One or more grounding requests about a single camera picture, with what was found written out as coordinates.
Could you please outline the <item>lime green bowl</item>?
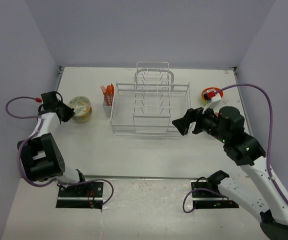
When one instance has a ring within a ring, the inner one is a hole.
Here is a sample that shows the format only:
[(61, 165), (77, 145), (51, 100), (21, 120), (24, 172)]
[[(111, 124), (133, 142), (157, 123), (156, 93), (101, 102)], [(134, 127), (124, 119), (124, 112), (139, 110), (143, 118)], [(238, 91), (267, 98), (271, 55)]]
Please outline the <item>lime green bowl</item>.
[(204, 104), (207, 104), (207, 101), (206, 101), (206, 99), (204, 98), (204, 96), (202, 96), (201, 98), (202, 98), (202, 101), (204, 102)]

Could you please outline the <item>blue zigzag patterned bowl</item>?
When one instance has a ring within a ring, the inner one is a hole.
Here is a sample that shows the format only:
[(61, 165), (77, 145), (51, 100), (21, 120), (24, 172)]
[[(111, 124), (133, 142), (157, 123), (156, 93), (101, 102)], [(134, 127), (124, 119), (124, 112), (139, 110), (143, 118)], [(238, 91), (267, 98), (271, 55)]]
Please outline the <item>blue zigzag patterned bowl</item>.
[(68, 106), (74, 109), (74, 113), (78, 114), (81, 111), (87, 112), (92, 109), (90, 100), (85, 96), (76, 96), (68, 102)]

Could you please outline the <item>yellow patterned bowl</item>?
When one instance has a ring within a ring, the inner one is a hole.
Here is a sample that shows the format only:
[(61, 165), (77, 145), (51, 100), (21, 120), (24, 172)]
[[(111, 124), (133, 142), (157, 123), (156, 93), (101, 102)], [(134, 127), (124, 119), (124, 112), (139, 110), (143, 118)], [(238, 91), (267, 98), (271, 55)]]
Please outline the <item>yellow patterned bowl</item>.
[(89, 109), (87, 112), (81, 111), (80, 113), (75, 114), (72, 117), (72, 120), (76, 123), (87, 122), (91, 117), (92, 109)]

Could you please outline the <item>orange bowl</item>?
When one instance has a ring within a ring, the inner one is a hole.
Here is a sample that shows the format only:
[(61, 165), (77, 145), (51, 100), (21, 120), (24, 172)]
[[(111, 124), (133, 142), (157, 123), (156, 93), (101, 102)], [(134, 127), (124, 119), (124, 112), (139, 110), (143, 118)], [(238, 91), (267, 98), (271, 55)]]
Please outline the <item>orange bowl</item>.
[(213, 97), (216, 96), (215, 92), (218, 92), (219, 90), (220, 89), (217, 87), (209, 87), (202, 91), (201, 96), (204, 96), (204, 98), (208, 102), (209, 100), (211, 100)]

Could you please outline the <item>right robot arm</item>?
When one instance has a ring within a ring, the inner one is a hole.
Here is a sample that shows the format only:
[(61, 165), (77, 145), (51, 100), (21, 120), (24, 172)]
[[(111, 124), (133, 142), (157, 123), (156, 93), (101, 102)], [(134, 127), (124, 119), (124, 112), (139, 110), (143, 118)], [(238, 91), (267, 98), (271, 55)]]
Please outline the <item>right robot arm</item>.
[(239, 110), (225, 106), (215, 114), (211, 108), (190, 108), (184, 117), (172, 121), (183, 136), (188, 134), (191, 123), (195, 123), (195, 135), (206, 132), (223, 143), (226, 155), (247, 174), (261, 197), (252, 196), (222, 170), (206, 179), (207, 187), (195, 188), (194, 191), (233, 200), (259, 222), (270, 240), (288, 240), (288, 192), (274, 176), (268, 154), (254, 137), (244, 131), (244, 117)]

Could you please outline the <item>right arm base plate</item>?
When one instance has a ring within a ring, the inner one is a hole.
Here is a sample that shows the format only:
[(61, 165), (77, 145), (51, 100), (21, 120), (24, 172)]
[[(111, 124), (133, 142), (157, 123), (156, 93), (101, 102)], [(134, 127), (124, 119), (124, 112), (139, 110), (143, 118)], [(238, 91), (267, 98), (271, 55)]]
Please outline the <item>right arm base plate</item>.
[(239, 205), (227, 198), (220, 197), (208, 191), (192, 193), (192, 202), (195, 209), (238, 209)]

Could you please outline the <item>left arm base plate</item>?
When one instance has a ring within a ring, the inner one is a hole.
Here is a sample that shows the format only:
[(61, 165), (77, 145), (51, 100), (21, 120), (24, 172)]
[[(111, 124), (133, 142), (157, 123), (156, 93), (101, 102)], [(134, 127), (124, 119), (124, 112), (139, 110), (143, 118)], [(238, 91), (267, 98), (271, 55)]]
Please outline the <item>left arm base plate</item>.
[(57, 209), (98, 209), (103, 207), (102, 181), (77, 186), (58, 185)]

